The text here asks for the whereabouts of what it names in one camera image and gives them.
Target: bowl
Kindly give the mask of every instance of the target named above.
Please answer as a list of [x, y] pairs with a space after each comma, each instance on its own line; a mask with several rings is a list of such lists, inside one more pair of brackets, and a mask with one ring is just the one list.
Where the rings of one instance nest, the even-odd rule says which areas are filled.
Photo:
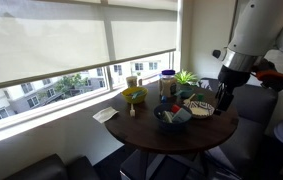
[[144, 101], [148, 94], [148, 89], [144, 87], [129, 87], [121, 92], [124, 100], [131, 104], [138, 104]]
[[189, 103], [184, 104], [184, 106], [191, 110], [192, 116], [196, 119], [204, 119], [214, 113], [214, 107], [202, 101], [190, 101]]
[[[181, 123], [168, 123], [161, 119], [161, 115], [163, 114], [163, 111], [171, 111], [173, 105], [174, 105], [173, 103], [163, 103], [158, 105], [153, 110], [154, 116], [156, 117], [156, 120], [159, 123], [159, 127], [162, 128], [163, 130], [169, 132], [182, 131], [185, 129], [186, 124], [189, 120]], [[189, 113], [191, 113], [190, 109], [188, 109], [187, 107], [182, 106], [182, 108], [184, 108]]]

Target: dark wooden table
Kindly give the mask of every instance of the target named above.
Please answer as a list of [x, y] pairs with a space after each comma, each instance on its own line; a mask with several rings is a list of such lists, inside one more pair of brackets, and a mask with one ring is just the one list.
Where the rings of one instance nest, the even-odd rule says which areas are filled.
[[[142, 152], [158, 154], [203, 152], [226, 141], [237, 127], [238, 114], [233, 107], [230, 107], [221, 115], [212, 115], [206, 119], [191, 119], [182, 132], [166, 132], [159, 127], [153, 113], [161, 99], [158, 83], [151, 83], [145, 87], [149, 92], [144, 102], [134, 105], [135, 117], [130, 116], [130, 104], [125, 102], [121, 94], [93, 106], [93, 109], [98, 110], [109, 106], [118, 110], [119, 113], [105, 122], [106, 128], [117, 140]], [[203, 93], [204, 101], [215, 107], [213, 92], [196, 88], [195, 93]], [[173, 97], [168, 101], [180, 104], [182, 99]]]

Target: red object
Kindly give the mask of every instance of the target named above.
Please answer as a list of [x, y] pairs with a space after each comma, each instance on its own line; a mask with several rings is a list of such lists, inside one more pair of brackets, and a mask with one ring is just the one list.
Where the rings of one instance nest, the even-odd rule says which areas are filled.
[[180, 110], [180, 107], [175, 104], [171, 108], [171, 112], [173, 113], [177, 113], [179, 110]]
[[256, 77], [259, 81], [264, 81], [269, 78], [283, 80], [283, 74], [274, 70], [258, 71], [256, 72]]

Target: purple lid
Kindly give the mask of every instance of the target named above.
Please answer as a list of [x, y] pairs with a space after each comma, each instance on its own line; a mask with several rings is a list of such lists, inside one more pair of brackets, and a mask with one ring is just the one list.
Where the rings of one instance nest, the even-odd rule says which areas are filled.
[[175, 70], [169, 69], [169, 70], [163, 70], [161, 71], [162, 75], [175, 75]]

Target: bottle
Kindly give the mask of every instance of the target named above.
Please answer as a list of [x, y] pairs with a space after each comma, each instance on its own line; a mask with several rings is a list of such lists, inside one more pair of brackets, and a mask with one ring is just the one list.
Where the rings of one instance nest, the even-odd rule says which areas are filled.
[[167, 98], [176, 93], [176, 79], [174, 70], [163, 70], [160, 79], [160, 94]]

